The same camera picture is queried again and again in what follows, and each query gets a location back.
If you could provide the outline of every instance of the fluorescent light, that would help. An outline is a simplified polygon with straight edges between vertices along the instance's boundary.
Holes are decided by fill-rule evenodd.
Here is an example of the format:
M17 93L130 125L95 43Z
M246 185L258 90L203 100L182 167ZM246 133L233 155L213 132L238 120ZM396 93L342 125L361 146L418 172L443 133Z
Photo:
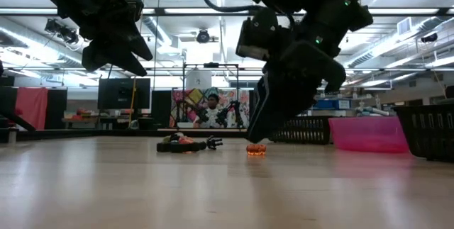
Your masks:
M392 88L389 88L389 87L370 87L370 88L364 88L364 90L369 90L369 91L389 91L389 90L392 90Z
M1 14L57 15L57 9L0 9Z
M428 14L436 13L438 9L369 9L371 14Z
M438 66L450 64L450 63L453 63L453 62L454 62L454 56L443 58L443 59L438 59L438 60L436 60L434 62L426 64L426 67L438 67Z
M396 77L395 79L393 79L393 81L399 81L399 80L403 80L403 79L406 79L408 77L411 77L411 76L414 76L416 73L410 73L410 74L405 74L405 75L402 75L400 77Z
M152 14L155 13L155 9L143 9L142 14Z
M222 13L213 9L164 9L165 13L210 13L210 14L218 14Z
M9 71L13 72L13 73L16 73L16 74L24 75L24 76L27 76L27 77L41 78L41 76L39 74L36 74L34 72L29 72L28 70L21 70L20 72L16 71L16 70L9 70Z
M407 62L409 62L411 60L412 60L411 58L405 58L405 59L402 59L402 60L398 60L396 62L393 62L391 64L386 65L385 68L401 66L401 65L404 65L405 63L407 63Z
M387 80L372 80L361 84L361 86L376 86L379 84L386 83Z
M386 69L386 71L388 71L388 72L421 72L421 71L426 71L426 69L421 69L421 68L418 68L418 69L412 69L412 68L405 68L405 69L402 69L402 68L389 68L389 69Z

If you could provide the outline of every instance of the pink plastic container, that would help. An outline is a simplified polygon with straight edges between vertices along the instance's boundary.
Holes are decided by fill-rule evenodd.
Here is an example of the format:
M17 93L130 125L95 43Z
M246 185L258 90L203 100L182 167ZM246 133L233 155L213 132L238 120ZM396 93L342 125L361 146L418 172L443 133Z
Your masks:
M330 118L334 145L342 150L403 153L409 151L396 116Z

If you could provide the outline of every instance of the exposed ductwork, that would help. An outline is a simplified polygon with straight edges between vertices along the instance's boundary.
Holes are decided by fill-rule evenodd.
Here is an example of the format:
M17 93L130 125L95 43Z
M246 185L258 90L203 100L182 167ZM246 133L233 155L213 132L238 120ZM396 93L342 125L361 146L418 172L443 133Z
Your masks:
M161 45L162 48L174 48L174 49L157 49L161 54L175 54L181 53L180 44L181 40L172 35L168 35L160 26L157 25L157 22L153 17L143 16L142 23L145 25L148 30L156 37L157 43Z
M25 28L20 24L17 24L5 17L0 17L0 32L10 37L12 40L17 40L23 45L21 47L33 48L38 46L40 49L46 49L50 54L58 57L58 63L48 63L49 67L61 67L61 68L82 68L82 54L66 48L54 40L49 40L39 33L33 30ZM120 72L112 72L114 77L125 77Z
M0 17L0 31L11 36L14 39L20 40L28 47L33 47L33 44L42 45L43 48L49 48L59 54L62 59L68 59L78 63L78 67L82 67L82 55L78 52L71 51L64 45L61 45L53 40L49 40L39 33L25 28L7 18Z
M414 24L411 30L403 35L400 35L398 30L395 30L377 42L374 42L371 46L355 53L348 62L344 63L344 66L356 67L361 63L379 57L403 45L404 43L402 41L427 33L450 19L452 18L447 16L428 18L420 23Z

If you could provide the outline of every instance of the black plastic crate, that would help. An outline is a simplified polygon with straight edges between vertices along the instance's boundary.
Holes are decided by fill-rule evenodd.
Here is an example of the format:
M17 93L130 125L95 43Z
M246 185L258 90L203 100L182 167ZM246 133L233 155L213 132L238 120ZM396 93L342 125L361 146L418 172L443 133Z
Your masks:
M394 110L414 156L454 162L454 104Z
M270 140L285 143L329 144L331 136L329 118L332 116L298 116L276 130Z

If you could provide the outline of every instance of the wall vent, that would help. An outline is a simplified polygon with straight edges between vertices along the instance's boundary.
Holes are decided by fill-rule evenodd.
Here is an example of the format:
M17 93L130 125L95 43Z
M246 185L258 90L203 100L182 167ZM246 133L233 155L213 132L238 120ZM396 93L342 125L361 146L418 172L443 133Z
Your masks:
M403 35L411 30L411 17L407 17L397 24L397 34Z

